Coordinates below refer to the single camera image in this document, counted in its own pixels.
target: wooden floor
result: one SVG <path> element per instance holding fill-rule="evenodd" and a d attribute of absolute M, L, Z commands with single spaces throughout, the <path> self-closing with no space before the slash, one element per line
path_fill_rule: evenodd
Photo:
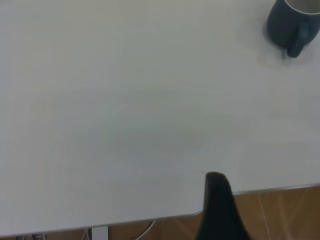
<path fill-rule="evenodd" d="M 320 186 L 243 194 L 235 200 L 253 240 L 320 240 Z M 156 221 L 140 240 L 193 240 L 201 218 L 199 214 Z M 112 226 L 109 239 L 134 240 L 149 225 Z M 47 240 L 81 240 L 82 234 L 82 230 L 48 233 Z"/>

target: white desk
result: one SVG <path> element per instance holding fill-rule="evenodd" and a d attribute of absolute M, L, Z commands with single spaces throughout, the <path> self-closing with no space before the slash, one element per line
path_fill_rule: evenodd
<path fill-rule="evenodd" d="M 3 0 L 0 236 L 191 215 L 320 183 L 320 37 L 263 35 L 272 0 Z"/>

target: white cable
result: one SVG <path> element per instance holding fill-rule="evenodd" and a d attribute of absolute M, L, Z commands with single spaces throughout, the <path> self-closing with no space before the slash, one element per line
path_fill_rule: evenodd
<path fill-rule="evenodd" d="M 142 238 L 150 230 L 150 228 L 152 228 L 152 226 L 155 224 L 155 222 L 156 221 L 153 221 L 151 223 L 151 225 L 140 236 L 138 236 L 135 240 L 139 240 L 140 238 Z"/>

